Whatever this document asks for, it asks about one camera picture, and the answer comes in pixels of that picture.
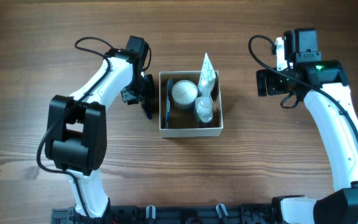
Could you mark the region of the blue disposable razor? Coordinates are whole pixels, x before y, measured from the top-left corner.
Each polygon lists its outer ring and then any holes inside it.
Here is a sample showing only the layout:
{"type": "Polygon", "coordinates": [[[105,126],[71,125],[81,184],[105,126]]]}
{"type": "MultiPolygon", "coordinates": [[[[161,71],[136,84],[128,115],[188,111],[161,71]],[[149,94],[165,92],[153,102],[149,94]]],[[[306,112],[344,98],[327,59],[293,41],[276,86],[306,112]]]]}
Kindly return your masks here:
{"type": "Polygon", "coordinates": [[[149,99],[146,98],[144,101],[144,111],[146,113],[146,116],[148,119],[152,119],[152,114],[150,112],[150,105],[149,105],[149,99]]]}

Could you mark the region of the blue white toothbrush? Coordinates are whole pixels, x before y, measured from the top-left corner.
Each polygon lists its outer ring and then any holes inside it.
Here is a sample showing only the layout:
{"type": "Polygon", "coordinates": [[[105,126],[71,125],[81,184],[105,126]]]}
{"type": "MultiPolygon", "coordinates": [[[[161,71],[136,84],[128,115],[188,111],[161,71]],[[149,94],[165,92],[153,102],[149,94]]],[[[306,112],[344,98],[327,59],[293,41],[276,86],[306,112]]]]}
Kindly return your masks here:
{"type": "Polygon", "coordinates": [[[169,79],[167,81],[167,100],[166,100],[166,106],[167,106],[167,110],[166,110],[166,117],[165,117],[165,129],[169,128],[169,116],[170,116],[170,93],[172,91],[173,88],[173,80],[169,79]]]}

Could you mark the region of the cotton swab tub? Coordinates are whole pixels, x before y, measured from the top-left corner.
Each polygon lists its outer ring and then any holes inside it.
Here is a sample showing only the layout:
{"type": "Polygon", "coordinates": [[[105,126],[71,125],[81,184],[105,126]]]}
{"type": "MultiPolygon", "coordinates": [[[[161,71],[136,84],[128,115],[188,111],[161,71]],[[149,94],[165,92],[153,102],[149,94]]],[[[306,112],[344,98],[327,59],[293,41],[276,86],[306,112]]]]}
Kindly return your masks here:
{"type": "Polygon", "coordinates": [[[189,80],[180,80],[172,88],[172,98],[176,107],[188,110],[198,97],[196,85],[189,80]]]}

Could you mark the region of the white bamboo print tube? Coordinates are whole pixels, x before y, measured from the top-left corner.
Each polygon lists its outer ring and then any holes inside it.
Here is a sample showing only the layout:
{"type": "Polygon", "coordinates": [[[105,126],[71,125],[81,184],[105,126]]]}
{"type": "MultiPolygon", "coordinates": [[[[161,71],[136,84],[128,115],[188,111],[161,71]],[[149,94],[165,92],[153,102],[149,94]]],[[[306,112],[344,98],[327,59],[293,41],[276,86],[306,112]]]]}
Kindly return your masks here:
{"type": "Polygon", "coordinates": [[[216,81],[216,73],[207,53],[201,68],[200,79],[198,82],[198,93],[202,95],[205,91],[211,92],[216,81]]]}

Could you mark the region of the clear bottle with cap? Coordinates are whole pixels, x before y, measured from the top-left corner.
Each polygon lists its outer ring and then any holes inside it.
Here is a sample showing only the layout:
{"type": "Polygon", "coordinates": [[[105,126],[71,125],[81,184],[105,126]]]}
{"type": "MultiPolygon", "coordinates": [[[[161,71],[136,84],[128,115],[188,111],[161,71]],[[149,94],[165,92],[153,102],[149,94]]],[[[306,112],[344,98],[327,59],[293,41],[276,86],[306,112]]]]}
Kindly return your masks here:
{"type": "Polygon", "coordinates": [[[200,128],[209,128],[213,120],[213,100],[210,91],[203,90],[195,100],[195,118],[200,128]]]}

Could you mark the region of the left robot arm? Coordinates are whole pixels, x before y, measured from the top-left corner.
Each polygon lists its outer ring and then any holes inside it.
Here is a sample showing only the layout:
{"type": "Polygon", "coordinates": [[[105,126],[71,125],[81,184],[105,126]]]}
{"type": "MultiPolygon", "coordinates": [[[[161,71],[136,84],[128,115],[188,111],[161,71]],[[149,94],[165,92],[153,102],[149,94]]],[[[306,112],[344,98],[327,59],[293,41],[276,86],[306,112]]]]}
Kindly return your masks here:
{"type": "Polygon", "coordinates": [[[147,74],[149,44],[130,36],[123,49],[112,45],[100,55],[102,65],[70,96],[55,95],[49,105],[47,130],[37,149],[38,166],[68,176],[75,205],[52,210],[51,223],[118,223],[104,191],[100,166],[107,149],[106,112],[117,95],[127,105],[142,104],[152,117],[155,85],[147,74]]]}

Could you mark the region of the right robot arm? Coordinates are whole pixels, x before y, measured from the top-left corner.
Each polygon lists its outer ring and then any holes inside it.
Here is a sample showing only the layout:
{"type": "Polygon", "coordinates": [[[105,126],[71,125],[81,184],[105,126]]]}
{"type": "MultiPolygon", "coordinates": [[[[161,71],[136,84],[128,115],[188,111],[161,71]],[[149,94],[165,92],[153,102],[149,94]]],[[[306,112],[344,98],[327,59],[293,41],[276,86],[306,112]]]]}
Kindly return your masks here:
{"type": "Polygon", "coordinates": [[[358,223],[358,118],[346,72],[323,60],[313,28],[286,31],[270,41],[275,67],[256,73],[259,96],[295,97],[318,128],[331,166],[333,193],[321,199],[275,197],[277,223],[358,223]]]}

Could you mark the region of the white cardboard box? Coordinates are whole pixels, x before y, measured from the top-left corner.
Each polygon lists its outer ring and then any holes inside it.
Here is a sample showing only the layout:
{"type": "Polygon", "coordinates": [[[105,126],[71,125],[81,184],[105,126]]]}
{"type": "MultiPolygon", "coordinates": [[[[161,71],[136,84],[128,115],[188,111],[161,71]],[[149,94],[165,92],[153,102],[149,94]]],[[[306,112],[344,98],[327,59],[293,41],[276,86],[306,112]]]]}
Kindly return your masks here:
{"type": "Polygon", "coordinates": [[[221,99],[221,84],[219,77],[216,77],[214,88],[211,92],[213,99],[213,120],[207,127],[201,127],[196,122],[195,110],[180,109],[170,100],[170,113],[167,111],[167,82],[174,83],[181,80],[189,80],[197,84],[200,77],[199,71],[175,71],[160,72],[158,81],[159,99],[159,130],[163,138],[195,138],[195,137],[218,137],[223,130],[223,109],[221,99]]]}

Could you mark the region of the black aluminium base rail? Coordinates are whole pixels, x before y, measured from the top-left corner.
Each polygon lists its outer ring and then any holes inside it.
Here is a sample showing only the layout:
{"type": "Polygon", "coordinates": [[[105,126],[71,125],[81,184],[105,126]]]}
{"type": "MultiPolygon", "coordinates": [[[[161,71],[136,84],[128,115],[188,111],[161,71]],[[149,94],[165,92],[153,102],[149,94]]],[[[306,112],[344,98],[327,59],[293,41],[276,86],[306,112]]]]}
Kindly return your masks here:
{"type": "Polygon", "coordinates": [[[251,224],[277,223],[275,209],[268,203],[198,207],[112,206],[93,223],[119,224],[251,224]]]}

